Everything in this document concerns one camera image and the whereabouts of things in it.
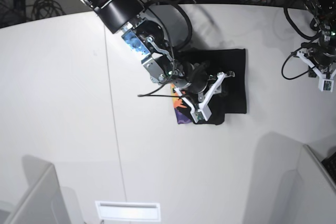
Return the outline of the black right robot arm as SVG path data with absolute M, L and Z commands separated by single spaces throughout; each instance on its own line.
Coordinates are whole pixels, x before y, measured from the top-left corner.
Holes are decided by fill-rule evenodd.
M 182 49 L 191 41 L 193 28 L 190 18 L 177 4 L 169 0 L 162 1 L 174 7 L 186 21 L 187 36 L 175 46 L 159 17 L 151 20 L 145 16 L 157 0 L 146 3 L 141 0 L 81 1 L 95 12 L 113 34 L 121 33 L 122 40 L 138 57 L 152 82 L 161 88 L 174 84 L 183 90 L 184 97 L 190 98 L 205 97 L 207 92 L 227 96 L 228 88 L 219 77 L 234 77 L 233 72 L 222 74 L 210 69 L 209 60 L 191 63 L 181 56 Z

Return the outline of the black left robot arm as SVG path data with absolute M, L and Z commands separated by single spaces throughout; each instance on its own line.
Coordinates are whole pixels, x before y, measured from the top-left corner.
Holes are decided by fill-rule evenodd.
M 335 62 L 335 0 L 302 0 L 306 10 L 312 15 L 310 28 L 316 32 L 309 36 L 303 33 L 289 15 L 289 7 L 294 0 L 285 0 L 283 11 L 286 20 L 302 38 L 308 42 L 307 58 L 316 68 L 322 70 Z

